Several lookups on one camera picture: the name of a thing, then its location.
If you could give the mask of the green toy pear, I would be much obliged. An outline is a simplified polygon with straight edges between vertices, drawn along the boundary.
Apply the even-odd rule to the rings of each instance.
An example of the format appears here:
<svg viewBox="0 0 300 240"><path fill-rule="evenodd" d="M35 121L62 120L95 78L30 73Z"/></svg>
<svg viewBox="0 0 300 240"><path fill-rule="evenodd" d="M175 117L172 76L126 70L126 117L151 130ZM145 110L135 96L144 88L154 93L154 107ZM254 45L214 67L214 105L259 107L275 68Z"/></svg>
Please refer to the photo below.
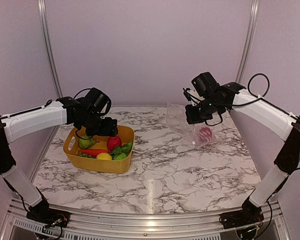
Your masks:
<svg viewBox="0 0 300 240"><path fill-rule="evenodd" d="M98 143L98 141L96 141L92 136L83 135L78 139L80 149L89 149L96 143Z"/></svg>

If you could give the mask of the yellow plastic basket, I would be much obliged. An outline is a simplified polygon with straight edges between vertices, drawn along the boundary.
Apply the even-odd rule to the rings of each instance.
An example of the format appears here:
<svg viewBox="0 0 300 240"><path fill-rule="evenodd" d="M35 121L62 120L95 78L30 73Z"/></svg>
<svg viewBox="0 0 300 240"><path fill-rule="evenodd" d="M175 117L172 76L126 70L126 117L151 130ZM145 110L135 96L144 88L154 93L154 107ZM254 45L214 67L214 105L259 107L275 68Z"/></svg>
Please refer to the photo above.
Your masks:
<svg viewBox="0 0 300 240"><path fill-rule="evenodd" d="M63 145L63 151L74 167L94 172L115 174L122 174L129 170L133 152L132 150L126 158L119 160L96 159L77 156L76 154L79 150L79 138L76 136L76 131L77 129L73 127L70 133L68 134L66 140L64 141ZM132 128L128 126L119 125L118 137L120 137L122 144L128 144L130 141L132 141L133 149L135 132ZM74 139L74 144L71 148L68 148L72 138ZM93 138L97 141L97 143L91 147L92 149L107 149L107 140L109 137L95 135Z"/></svg>

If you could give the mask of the red toy apple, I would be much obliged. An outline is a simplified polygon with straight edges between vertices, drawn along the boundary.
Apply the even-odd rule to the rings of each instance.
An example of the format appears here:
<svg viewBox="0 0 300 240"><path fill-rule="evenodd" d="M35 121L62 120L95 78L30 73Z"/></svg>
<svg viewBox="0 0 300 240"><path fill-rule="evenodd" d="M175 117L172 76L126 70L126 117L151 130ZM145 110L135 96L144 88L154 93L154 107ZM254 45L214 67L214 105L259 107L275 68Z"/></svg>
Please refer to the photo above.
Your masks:
<svg viewBox="0 0 300 240"><path fill-rule="evenodd" d="M196 135L196 143L198 145L206 145L215 139L212 130L209 127L202 127L198 130Z"/></svg>

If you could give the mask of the clear zip top bag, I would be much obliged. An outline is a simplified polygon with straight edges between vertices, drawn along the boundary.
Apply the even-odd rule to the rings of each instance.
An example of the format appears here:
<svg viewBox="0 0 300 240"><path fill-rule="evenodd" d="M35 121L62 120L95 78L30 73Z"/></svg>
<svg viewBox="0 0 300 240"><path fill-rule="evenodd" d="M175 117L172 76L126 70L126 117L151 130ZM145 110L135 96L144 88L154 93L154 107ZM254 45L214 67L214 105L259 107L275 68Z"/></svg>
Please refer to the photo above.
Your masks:
<svg viewBox="0 0 300 240"><path fill-rule="evenodd" d="M172 132L178 134L188 145L192 147L203 147L213 143L215 140L215 134L213 133L214 140L211 143L204 145L197 144L197 132L200 128L208 126L204 123L188 124L185 107L180 104L167 102L166 125Z"/></svg>

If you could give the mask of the red toy peach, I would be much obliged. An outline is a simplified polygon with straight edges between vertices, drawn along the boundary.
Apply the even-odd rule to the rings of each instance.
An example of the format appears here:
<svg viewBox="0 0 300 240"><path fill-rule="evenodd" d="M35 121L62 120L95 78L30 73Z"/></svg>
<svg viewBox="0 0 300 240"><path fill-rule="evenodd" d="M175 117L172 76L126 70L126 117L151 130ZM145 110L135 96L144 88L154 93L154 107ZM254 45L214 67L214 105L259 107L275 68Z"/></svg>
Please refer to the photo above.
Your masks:
<svg viewBox="0 0 300 240"><path fill-rule="evenodd" d="M106 143L107 149L111 152L116 147L122 146L122 140L119 136L109 137Z"/></svg>

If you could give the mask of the yellow toy lemon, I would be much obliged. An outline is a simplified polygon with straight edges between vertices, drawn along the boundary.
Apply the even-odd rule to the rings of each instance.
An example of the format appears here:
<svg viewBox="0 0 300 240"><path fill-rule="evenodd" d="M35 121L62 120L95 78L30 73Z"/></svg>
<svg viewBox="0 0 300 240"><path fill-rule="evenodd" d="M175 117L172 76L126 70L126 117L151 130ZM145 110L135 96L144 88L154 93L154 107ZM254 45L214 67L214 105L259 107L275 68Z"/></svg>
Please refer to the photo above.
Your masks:
<svg viewBox="0 0 300 240"><path fill-rule="evenodd" d="M113 157L109 153L100 153L96 156L96 159L98 160L106 160L106 161L111 161Z"/></svg>

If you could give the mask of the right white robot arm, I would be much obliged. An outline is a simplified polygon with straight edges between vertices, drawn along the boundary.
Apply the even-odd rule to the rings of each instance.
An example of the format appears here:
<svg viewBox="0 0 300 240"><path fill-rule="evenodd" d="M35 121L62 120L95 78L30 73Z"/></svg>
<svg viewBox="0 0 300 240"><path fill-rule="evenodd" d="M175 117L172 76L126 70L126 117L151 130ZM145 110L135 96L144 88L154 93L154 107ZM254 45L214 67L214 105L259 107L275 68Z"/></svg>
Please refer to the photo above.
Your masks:
<svg viewBox="0 0 300 240"><path fill-rule="evenodd" d="M254 95L236 82L193 84L183 94L191 104L185 107L189 124L206 123L214 113L221 116L227 110L242 113L261 123L284 141L284 145L263 180L244 202L237 219L248 224L257 216L257 209L278 192L289 176L299 170L300 116L284 112L267 102L263 96Z"/></svg>

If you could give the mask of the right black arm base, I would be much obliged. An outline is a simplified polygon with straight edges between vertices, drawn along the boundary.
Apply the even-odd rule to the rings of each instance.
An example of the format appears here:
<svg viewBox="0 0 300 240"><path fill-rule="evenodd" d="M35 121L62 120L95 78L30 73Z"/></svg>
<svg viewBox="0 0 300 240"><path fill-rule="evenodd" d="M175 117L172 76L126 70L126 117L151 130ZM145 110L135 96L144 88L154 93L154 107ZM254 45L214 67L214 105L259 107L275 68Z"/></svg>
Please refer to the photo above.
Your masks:
<svg viewBox="0 0 300 240"><path fill-rule="evenodd" d="M240 210L224 212L219 216L219 222L224 229L242 227L262 222L264 219L262 208L255 206L250 197L243 202Z"/></svg>

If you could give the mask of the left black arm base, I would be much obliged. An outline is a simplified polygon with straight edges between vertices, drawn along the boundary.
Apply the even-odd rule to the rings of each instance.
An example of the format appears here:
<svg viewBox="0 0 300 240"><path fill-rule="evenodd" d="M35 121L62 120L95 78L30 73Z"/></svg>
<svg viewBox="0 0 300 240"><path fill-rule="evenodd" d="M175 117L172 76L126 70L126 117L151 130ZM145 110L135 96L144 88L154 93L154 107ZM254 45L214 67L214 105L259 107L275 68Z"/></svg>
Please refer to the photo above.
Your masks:
<svg viewBox="0 0 300 240"><path fill-rule="evenodd" d="M41 201L37 205L28 207L26 218L43 223L48 228L56 225L66 228L70 219L70 213L50 208L47 199L42 195Z"/></svg>

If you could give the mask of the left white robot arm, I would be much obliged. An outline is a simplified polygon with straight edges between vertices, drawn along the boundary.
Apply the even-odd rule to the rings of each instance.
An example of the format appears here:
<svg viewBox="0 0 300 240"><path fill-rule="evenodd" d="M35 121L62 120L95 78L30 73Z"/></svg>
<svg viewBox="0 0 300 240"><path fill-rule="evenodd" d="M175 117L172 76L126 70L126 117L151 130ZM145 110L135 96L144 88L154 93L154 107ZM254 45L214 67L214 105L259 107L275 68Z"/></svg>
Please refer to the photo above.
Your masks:
<svg viewBox="0 0 300 240"><path fill-rule="evenodd" d="M33 213L41 222L50 222L53 211L44 204L42 194L30 180L25 160L18 166L13 151L64 125L73 125L78 130L85 128L85 134L90 137L113 137L117 134L117 121L107 116L111 105L112 101L104 95L79 99L68 96L0 115L0 177L34 208Z"/></svg>

